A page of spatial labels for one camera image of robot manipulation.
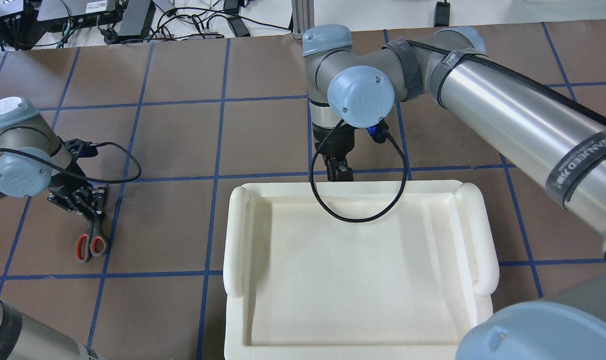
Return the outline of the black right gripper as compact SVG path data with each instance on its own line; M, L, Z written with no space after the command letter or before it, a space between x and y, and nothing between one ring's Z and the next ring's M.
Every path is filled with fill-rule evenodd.
M333 128L312 124L312 129L315 150L318 150L321 142ZM349 166L346 157L354 149L355 130L353 126L342 125L319 151L319 154L325 157L326 175L329 182L353 182L353 169Z

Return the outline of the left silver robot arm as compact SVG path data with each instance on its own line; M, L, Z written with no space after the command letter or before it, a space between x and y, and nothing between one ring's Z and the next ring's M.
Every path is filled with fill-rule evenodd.
M76 259L82 264L109 251L102 227L108 188L90 184L77 164L79 158L96 155L96 145L90 142L63 141L30 100L0 100L0 200L49 191L50 203L83 216L88 227L76 241ZM0 360L105 358L0 299Z

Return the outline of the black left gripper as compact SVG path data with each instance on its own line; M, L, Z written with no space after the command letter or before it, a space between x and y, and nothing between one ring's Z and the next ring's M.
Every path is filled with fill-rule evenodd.
M79 158L91 158L98 155L98 150L92 142L72 139L60 140L56 152L53 152L52 162L71 173L84 176L77 164ZM88 221L103 221L106 216L106 205L109 197L109 187L94 187L87 180L72 177L62 172L53 173L48 186L51 194L48 201L68 212L83 215Z

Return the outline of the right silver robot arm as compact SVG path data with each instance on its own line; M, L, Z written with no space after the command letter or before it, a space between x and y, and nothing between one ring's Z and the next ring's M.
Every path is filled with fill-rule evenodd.
M468 26L398 38L367 55L352 52L344 25L310 28L301 41L316 153L330 180L351 180L346 131L390 140L383 119L425 93L598 233L606 260L606 117L495 63ZM455 357L606 360L606 273L496 312L463 337Z

